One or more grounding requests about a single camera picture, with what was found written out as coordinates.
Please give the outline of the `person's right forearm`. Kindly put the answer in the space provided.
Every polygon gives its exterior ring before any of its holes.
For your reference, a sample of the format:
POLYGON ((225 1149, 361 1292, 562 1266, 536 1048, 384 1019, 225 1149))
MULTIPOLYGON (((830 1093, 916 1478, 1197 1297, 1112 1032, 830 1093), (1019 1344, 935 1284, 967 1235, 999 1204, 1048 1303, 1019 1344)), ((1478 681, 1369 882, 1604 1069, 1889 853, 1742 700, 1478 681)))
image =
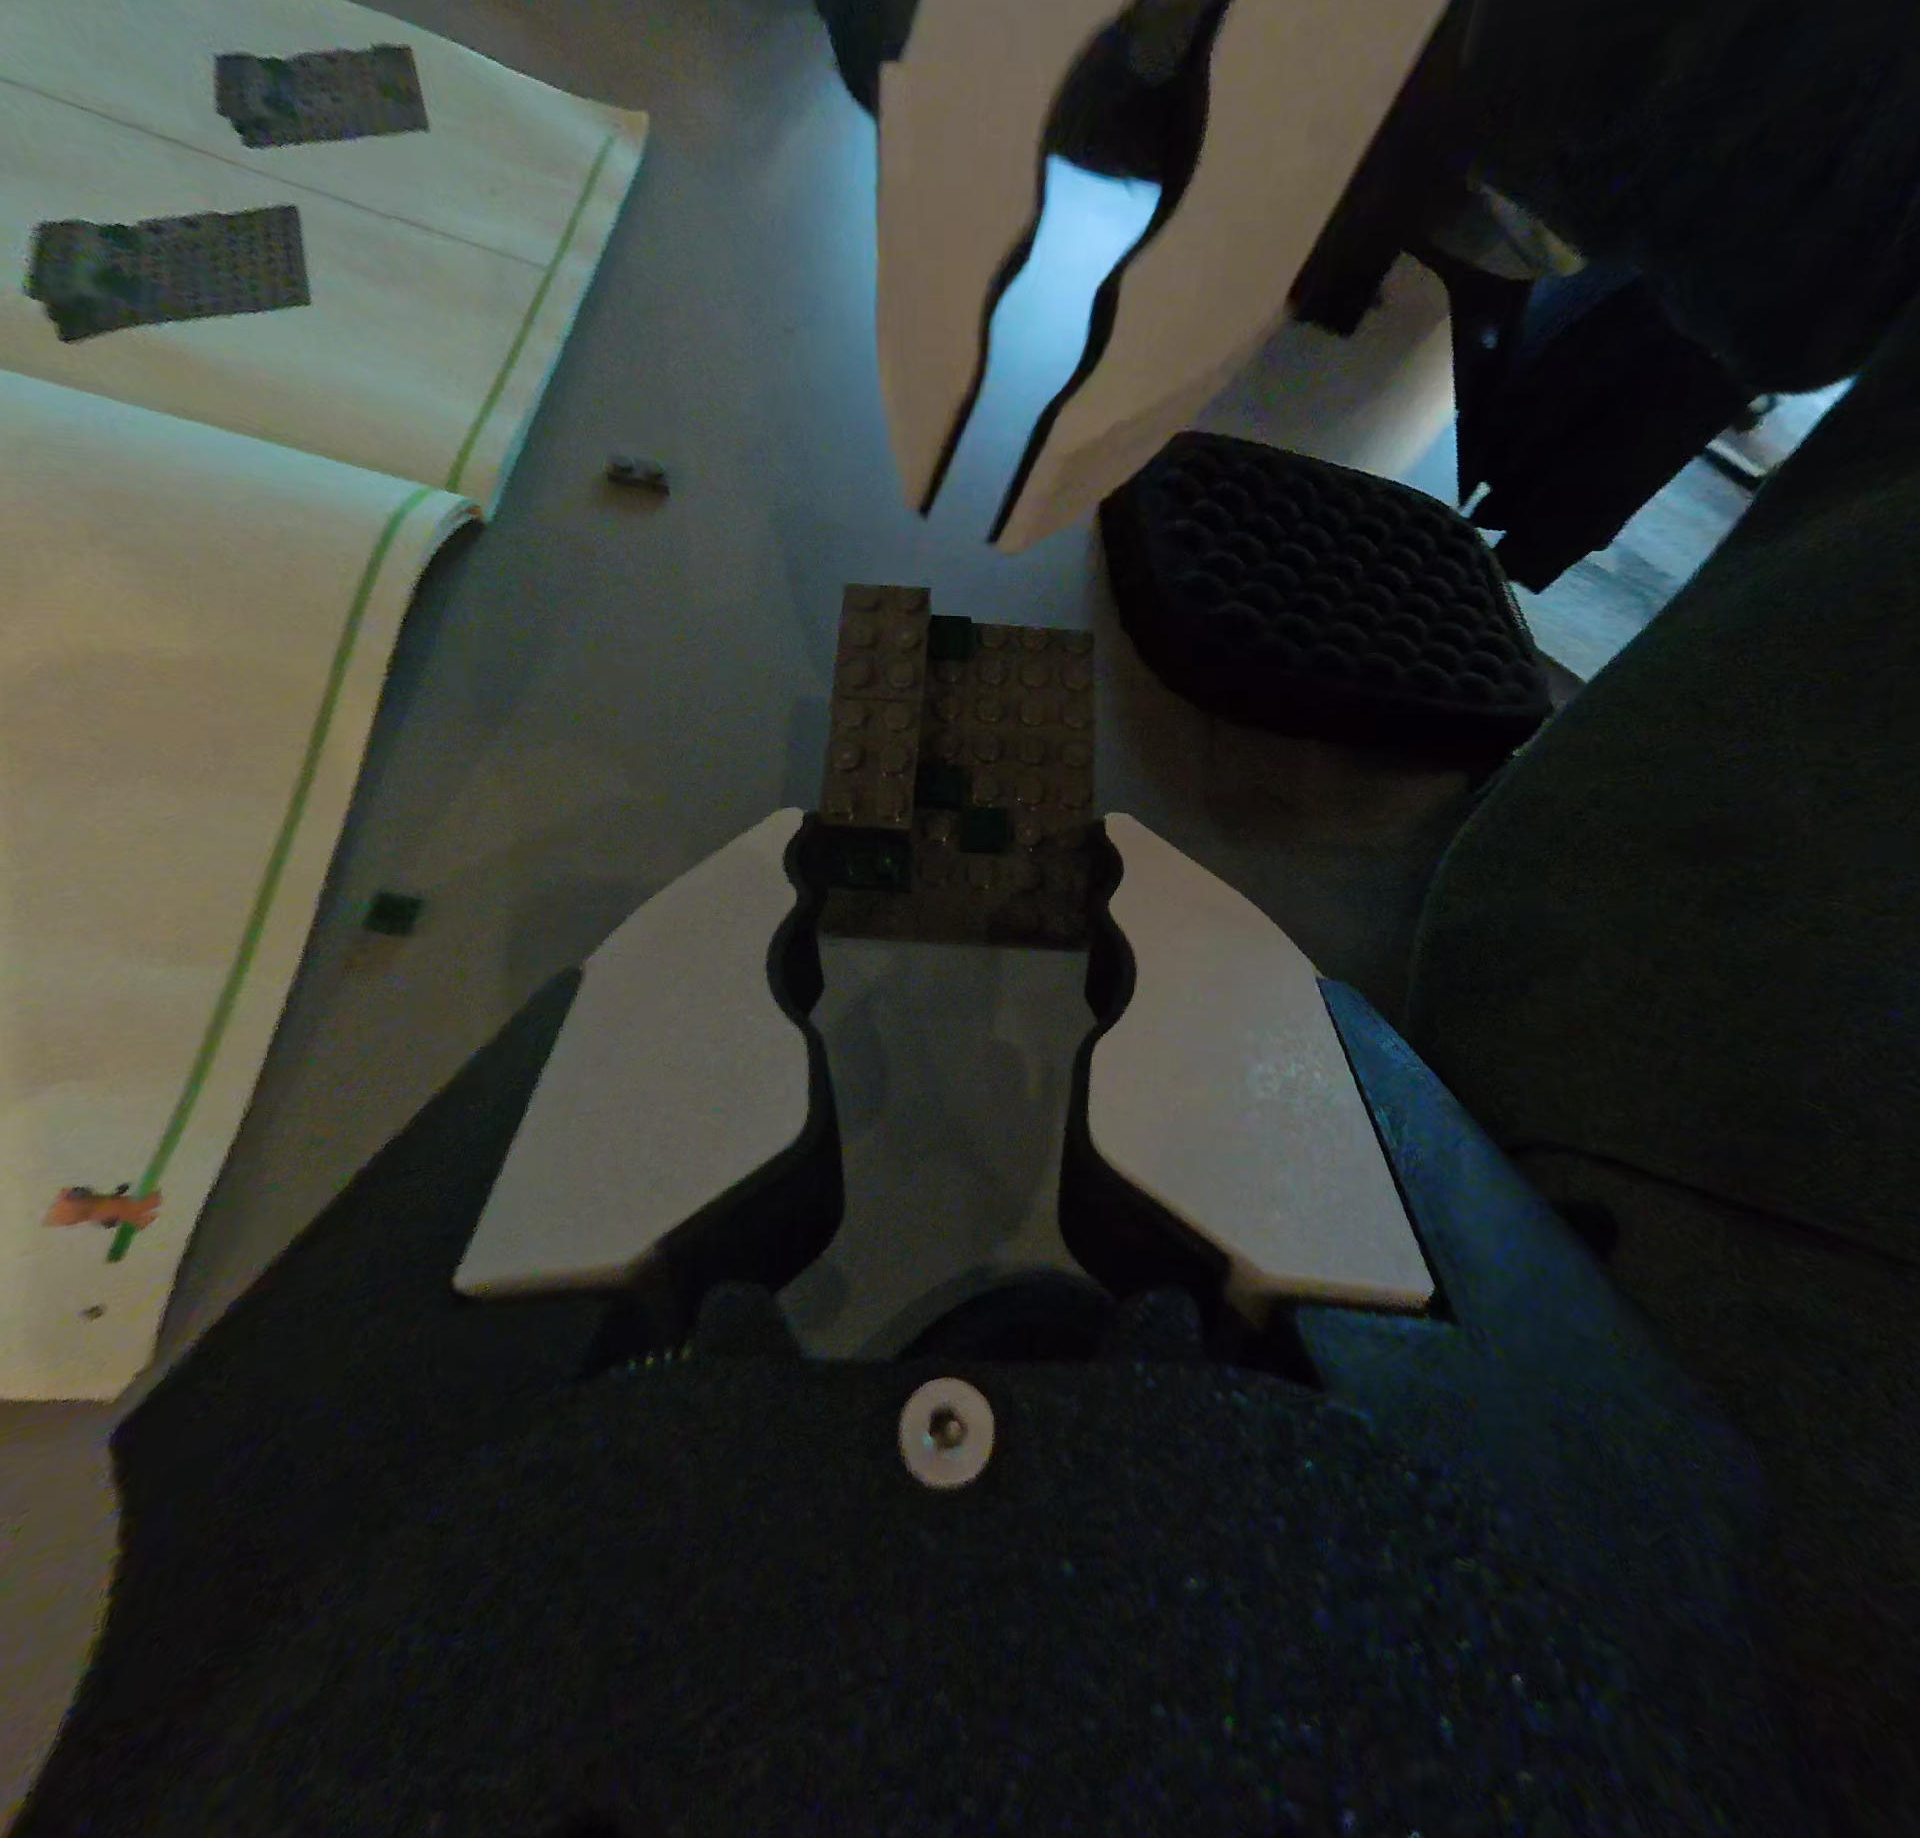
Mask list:
POLYGON ((1485 182, 1745 383, 1835 385, 1917 299, 1918 0, 1478 0, 1485 182))

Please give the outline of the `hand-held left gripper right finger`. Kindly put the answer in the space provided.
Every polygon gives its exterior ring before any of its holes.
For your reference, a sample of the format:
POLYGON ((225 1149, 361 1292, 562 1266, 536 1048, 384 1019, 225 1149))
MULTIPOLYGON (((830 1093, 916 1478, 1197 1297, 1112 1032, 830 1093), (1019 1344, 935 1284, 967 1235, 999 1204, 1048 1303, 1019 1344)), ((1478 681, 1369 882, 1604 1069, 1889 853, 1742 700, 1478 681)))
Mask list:
POLYGON ((1436 1281, 1323 975, 1284 928, 1130 814, 1095 845, 1062 1228, 1117 1296, 1186 1290, 1421 1315, 1436 1281))

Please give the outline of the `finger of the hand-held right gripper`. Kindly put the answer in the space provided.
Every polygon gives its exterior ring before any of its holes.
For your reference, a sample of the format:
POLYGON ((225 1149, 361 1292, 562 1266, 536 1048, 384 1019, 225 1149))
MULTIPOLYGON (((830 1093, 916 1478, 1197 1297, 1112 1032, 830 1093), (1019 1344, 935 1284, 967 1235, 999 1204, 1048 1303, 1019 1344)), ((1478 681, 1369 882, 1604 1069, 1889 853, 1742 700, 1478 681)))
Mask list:
POLYGON ((990 326, 1043 216, 1053 154, 1155 169, 1142 0, 916 0, 877 85, 877 368, 904 502, 930 513, 990 326))
POLYGON ((1453 0, 1228 0, 1186 184, 1104 280, 1083 368, 1043 411, 992 542, 1086 517, 1199 417, 1294 283, 1453 0))

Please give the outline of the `person's dark green hoodie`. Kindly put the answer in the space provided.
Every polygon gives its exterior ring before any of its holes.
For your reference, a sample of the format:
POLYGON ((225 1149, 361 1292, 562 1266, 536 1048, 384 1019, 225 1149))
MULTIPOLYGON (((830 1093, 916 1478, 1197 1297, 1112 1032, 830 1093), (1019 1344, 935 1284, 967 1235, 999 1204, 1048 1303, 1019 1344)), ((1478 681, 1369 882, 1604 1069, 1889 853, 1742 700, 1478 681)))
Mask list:
POLYGON ((1761 1460, 1815 1829, 1917 1833, 1918 342, 1461 825, 1406 1032, 1761 1460))

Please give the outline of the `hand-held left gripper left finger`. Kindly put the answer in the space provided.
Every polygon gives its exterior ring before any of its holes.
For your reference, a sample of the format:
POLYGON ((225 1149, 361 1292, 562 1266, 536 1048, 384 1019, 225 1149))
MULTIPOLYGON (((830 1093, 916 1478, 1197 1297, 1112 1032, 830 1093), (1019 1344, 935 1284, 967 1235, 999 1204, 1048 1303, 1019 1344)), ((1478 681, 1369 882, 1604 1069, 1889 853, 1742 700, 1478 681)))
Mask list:
POLYGON ((801 809, 661 888, 579 985, 468 1240, 473 1303, 604 1296, 657 1327, 747 1281, 780 1292, 844 1217, 821 896, 801 809))

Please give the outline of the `black textured cushion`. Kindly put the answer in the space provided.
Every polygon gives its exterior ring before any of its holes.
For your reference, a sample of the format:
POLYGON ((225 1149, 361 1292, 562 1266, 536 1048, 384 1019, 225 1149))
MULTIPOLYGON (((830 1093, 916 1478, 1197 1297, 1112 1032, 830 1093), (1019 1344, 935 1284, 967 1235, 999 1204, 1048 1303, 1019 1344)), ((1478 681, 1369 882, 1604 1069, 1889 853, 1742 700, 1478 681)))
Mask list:
POLYGON ((1216 720, 1485 769, 1551 717, 1497 553, 1406 483, 1181 433, 1097 537, 1142 667, 1216 720))

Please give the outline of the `grey studded building plate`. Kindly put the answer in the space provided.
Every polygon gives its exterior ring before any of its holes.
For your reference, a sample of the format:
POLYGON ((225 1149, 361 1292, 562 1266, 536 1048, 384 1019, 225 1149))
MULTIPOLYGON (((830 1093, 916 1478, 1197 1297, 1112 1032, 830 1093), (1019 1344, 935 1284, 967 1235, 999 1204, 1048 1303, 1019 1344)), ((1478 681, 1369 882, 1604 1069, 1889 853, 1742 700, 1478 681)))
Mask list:
POLYGON ((1076 952, 1088 937, 1095 638, 977 625, 930 663, 926 586, 847 585, 810 853, 831 938, 1076 952))

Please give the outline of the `open instruction booklet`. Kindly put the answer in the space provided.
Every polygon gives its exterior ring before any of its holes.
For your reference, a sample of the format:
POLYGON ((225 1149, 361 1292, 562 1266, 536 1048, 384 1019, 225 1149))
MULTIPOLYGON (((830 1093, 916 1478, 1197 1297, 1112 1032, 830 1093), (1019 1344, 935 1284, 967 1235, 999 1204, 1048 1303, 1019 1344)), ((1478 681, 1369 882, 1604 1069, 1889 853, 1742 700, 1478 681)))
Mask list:
POLYGON ((647 124, 345 0, 2 3, 4 1400, 148 1366, 647 124))

